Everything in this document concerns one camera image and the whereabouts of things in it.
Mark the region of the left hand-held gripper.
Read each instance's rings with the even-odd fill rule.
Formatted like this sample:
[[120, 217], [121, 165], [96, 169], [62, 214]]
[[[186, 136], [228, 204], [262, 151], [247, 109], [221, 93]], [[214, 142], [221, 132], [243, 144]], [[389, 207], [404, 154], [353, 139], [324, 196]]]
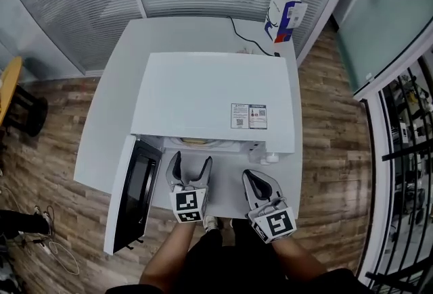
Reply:
[[181, 152], [176, 152], [170, 160], [166, 169], [166, 179], [170, 187], [169, 197], [177, 222], [203, 221], [208, 203], [208, 183], [212, 163], [212, 158], [207, 157], [199, 176], [193, 179], [193, 185], [184, 185], [181, 177]]

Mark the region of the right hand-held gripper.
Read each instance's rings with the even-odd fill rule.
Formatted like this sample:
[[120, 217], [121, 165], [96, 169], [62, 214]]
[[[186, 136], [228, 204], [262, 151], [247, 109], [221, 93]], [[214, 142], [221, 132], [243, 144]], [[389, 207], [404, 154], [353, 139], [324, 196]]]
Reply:
[[284, 239], [297, 231], [293, 210], [274, 178], [257, 170], [244, 170], [242, 181], [251, 210], [247, 219], [264, 243]]

